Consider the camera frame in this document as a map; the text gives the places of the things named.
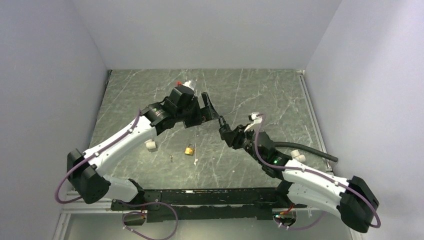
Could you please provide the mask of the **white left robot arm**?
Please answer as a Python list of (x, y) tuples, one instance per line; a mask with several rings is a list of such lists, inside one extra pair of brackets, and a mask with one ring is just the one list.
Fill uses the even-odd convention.
[(204, 107), (193, 89), (180, 85), (162, 101), (149, 104), (139, 110), (135, 119), (107, 140), (83, 152), (78, 149), (67, 155), (66, 179), (86, 204), (102, 198), (118, 199), (131, 210), (144, 203), (142, 187), (132, 179), (119, 179), (108, 175), (108, 170), (135, 147), (152, 140), (176, 123), (185, 128), (199, 126), (217, 120), (207, 92), (201, 94)]

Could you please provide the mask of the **white pipe elbow left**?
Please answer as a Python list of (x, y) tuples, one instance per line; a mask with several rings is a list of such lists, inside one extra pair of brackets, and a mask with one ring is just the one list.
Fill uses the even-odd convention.
[(146, 140), (144, 144), (149, 152), (155, 152), (158, 149), (157, 144), (153, 139)]

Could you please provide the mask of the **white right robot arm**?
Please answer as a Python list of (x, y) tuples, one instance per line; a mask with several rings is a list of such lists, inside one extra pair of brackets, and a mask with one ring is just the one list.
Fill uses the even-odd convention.
[(355, 175), (350, 179), (337, 177), (308, 167), (279, 151), (277, 148), (283, 142), (271, 140), (264, 131), (246, 130), (245, 125), (231, 129), (225, 123), (220, 126), (219, 134), (228, 147), (243, 149), (268, 176), (281, 180), (281, 190), (275, 194), (280, 207), (311, 206), (331, 213), (360, 233), (381, 227), (377, 213), (380, 203), (364, 179)]

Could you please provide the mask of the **black padlock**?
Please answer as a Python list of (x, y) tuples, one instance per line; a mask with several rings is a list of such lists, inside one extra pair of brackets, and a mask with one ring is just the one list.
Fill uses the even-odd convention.
[(219, 123), (218, 132), (220, 135), (223, 135), (224, 133), (231, 131), (230, 126), (227, 124), (225, 118), (222, 115), (219, 116), (218, 123)]

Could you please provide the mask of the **white pipe elbow right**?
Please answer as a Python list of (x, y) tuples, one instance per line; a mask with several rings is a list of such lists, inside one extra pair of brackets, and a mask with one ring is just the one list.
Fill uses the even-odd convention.
[(296, 160), (296, 161), (298, 161), (298, 162), (300, 162), (300, 163), (304, 163), (304, 162), (306, 161), (306, 157), (305, 157), (305, 155), (301, 154), (301, 153), (299, 152), (299, 150), (297, 150), (297, 149), (292, 150), (292, 151), (290, 152), (290, 156), (291, 156), (294, 160)]

